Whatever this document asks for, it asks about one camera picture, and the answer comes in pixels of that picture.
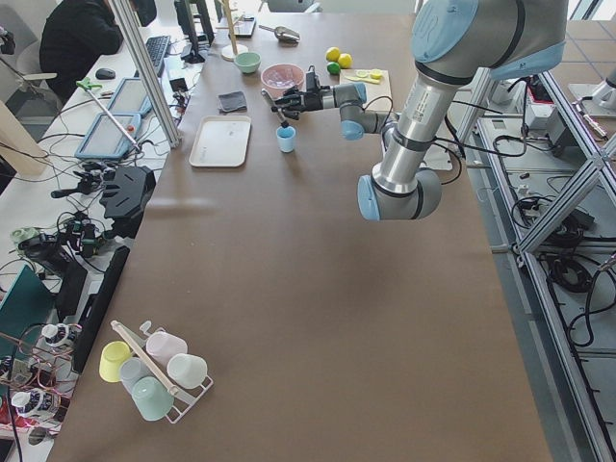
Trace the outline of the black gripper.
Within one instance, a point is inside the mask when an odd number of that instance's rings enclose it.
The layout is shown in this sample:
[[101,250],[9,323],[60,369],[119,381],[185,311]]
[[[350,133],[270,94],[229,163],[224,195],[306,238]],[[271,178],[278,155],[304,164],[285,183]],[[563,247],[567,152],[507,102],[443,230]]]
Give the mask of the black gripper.
[[319,76],[313,66],[309,66],[305,74],[306,89],[298,86],[285,90],[281,96],[282,115],[291,119],[299,119],[305,112],[321,111],[333,108],[333,89],[322,86]]

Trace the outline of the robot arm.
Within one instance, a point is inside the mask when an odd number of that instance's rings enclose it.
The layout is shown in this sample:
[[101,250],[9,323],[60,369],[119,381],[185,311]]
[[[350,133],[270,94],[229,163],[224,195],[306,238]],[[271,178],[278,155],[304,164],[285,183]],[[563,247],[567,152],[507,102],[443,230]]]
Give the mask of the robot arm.
[[419,219],[442,196],[438,175],[423,160],[458,90],[485,67],[495,80],[522,78],[562,60],[565,1],[430,1],[412,29],[417,77],[400,114],[366,109],[362,83],[322,86],[314,72],[305,90],[292,88],[271,108],[284,116],[336,108],[349,141],[378,134],[380,163],[358,180],[358,206],[367,220]]

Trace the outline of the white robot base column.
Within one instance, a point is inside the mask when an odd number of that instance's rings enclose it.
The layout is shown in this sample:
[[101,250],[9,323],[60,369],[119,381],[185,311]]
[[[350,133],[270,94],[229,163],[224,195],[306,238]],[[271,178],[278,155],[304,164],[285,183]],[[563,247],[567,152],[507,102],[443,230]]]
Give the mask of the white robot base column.
[[450,154],[445,147],[432,145],[425,152],[420,168],[429,168],[435,171],[451,171],[453,169],[453,160],[450,158]]

